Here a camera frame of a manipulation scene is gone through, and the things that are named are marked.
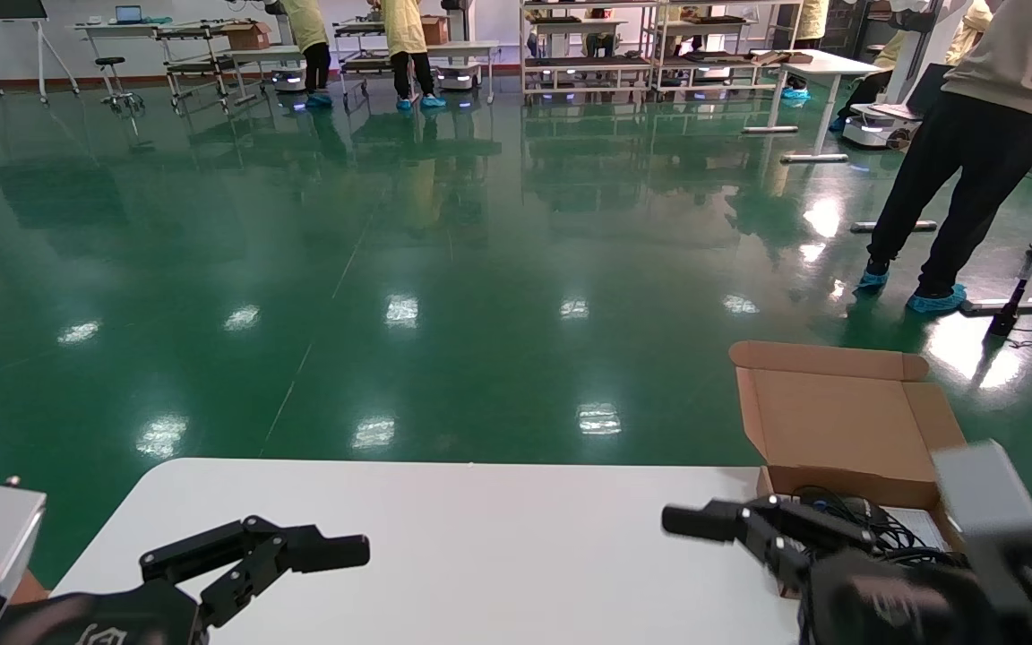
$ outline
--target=yellow smock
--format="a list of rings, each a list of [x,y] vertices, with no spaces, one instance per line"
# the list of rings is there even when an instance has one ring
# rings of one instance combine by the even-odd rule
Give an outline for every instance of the yellow smock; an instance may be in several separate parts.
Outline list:
[[[316,0],[282,0],[289,17],[289,28],[294,32],[297,47],[304,50],[318,42],[328,42],[329,34],[324,32],[324,20]]]
[[[384,34],[389,39],[390,57],[401,52],[423,54],[429,50],[424,44],[418,0],[381,0],[381,11],[384,12]]]
[[[987,0],[974,0],[966,10],[966,15],[962,17],[958,30],[954,32],[954,40],[950,40],[949,51],[946,52],[946,65],[958,65],[962,57],[966,57],[977,44],[978,36],[990,29],[992,20],[995,20],[995,13],[990,10]],[[898,64],[898,54],[902,51],[902,41],[905,39],[904,31],[894,34],[875,58],[875,66],[881,69],[894,69]]]
[[[799,17],[799,32],[796,40],[812,40],[827,36],[827,9],[831,0],[803,0],[803,15]]]

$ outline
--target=yellow gown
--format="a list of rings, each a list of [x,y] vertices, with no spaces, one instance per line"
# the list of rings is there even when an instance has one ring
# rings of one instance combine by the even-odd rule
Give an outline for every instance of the yellow gown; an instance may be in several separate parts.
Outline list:
[[[289,28],[294,32],[297,47],[304,53],[313,44],[328,42],[329,34],[324,32],[324,20],[316,0],[282,0],[289,17]]]
[[[384,12],[384,33],[389,39],[390,57],[401,52],[423,54],[429,50],[424,44],[418,0],[381,0],[381,11]]]

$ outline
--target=cardboard box flap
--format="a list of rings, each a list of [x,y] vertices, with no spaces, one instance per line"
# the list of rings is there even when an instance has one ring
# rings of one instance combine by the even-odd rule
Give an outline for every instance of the cardboard box flap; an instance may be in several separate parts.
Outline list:
[[[966,437],[962,436],[962,428],[946,400],[946,392],[938,385],[902,384],[902,389],[906,391],[906,402],[910,405],[927,450],[935,452],[966,445]]]
[[[789,343],[740,342],[730,348],[737,367],[753,370],[805,372],[808,375],[918,381],[930,373],[922,356],[898,351],[800,346]]]

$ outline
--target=cardboard box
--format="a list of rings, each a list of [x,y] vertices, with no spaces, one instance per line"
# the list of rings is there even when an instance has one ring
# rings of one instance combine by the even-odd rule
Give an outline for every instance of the cardboard box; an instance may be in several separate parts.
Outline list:
[[[421,28],[425,44],[448,42],[448,17],[421,17]]]
[[[268,50],[269,25],[243,24],[240,29],[226,29],[230,50]]]
[[[923,383],[922,356],[785,343],[735,343],[743,431],[766,465],[759,495],[804,485],[878,506],[929,511],[961,548],[946,519],[930,453],[966,445],[937,384]]]

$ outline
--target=power cord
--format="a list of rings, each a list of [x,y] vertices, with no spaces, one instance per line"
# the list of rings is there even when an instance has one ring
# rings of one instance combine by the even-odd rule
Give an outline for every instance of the power cord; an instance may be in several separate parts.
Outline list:
[[[1019,333],[1021,333],[1021,334],[1032,334],[1032,329],[1020,329],[1020,328],[1014,327],[1014,328],[1012,328],[1010,330],[1010,333],[1012,334],[1012,333],[1014,333],[1014,331],[1019,331]],[[1008,346],[1010,346],[1011,348],[1014,348],[1014,349],[1025,349],[1025,348],[1031,348],[1032,347],[1032,342],[1015,342],[1014,338],[1008,337],[1008,335],[1006,335],[1006,340],[1007,340]]]

